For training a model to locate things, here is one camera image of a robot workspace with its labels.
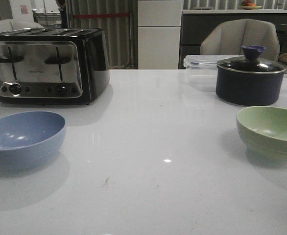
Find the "refrigerator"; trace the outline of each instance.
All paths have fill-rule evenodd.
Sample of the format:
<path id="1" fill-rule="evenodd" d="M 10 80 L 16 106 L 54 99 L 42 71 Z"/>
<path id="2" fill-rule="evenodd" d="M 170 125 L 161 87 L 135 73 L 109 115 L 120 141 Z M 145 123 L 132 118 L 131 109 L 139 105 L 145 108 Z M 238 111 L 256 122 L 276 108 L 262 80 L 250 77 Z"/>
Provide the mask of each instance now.
<path id="1" fill-rule="evenodd" d="M 138 69 L 178 69 L 182 0 L 138 1 Z"/>

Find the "black pot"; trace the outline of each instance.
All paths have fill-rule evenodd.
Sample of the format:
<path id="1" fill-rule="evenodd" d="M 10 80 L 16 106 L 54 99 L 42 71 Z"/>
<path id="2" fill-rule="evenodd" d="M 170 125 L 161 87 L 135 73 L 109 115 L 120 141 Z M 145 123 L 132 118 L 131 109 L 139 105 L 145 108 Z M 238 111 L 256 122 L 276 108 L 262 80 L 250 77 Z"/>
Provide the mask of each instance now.
<path id="1" fill-rule="evenodd" d="M 245 56 L 217 62 L 216 94 L 223 100 L 246 106 L 275 103 L 283 77 L 287 77 L 287 66 L 257 58 L 264 47 L 242 48 Z"/>

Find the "gray chair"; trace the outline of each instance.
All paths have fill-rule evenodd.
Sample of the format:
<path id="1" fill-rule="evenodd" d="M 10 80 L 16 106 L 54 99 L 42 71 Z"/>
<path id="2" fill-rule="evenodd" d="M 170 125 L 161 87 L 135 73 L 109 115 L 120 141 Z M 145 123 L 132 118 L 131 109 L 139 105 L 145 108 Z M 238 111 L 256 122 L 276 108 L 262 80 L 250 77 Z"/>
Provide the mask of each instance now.
<path id="1" fill-rule="evenodd" d="M 202 55 L 243 55 L 242 45 L 265 46 L 261 57 L 277 61 L 280 44 L 274 24 L 253 19 L 227 21 L 218 25 L 202 42 Z"/>
<path id="2" fill-rule="evenodd" d="M 17 21 L 13 19 L 0 21 L 0 33 L 22 28 L 43 28 L 43 26 L 35 22 Z"/>

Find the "blue bowl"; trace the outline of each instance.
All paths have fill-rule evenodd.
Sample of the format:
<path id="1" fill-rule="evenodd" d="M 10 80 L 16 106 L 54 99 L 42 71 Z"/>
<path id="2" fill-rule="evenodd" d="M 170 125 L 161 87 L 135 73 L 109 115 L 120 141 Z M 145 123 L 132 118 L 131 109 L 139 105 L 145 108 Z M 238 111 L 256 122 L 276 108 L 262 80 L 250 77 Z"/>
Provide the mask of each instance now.
<path id="1" fill-rule="evenodd" d="M 39 166 L 58 152 L 65 137 L 65 119 L 56 113 L 30 111 L 0 118 L 0 167 Z"/>

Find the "green bowl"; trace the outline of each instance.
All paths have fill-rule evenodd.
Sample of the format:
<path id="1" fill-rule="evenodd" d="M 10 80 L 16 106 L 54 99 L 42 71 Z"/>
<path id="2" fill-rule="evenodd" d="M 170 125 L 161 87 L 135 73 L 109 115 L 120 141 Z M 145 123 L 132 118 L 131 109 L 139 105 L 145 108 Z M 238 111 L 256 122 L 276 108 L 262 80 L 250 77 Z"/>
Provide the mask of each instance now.
<path id="1" fill-rule="evenodd" d="M 287 160 L 287 109 L 252 106 L 236 116 L 241 140 L 251 150 L 268 158 Z"/>

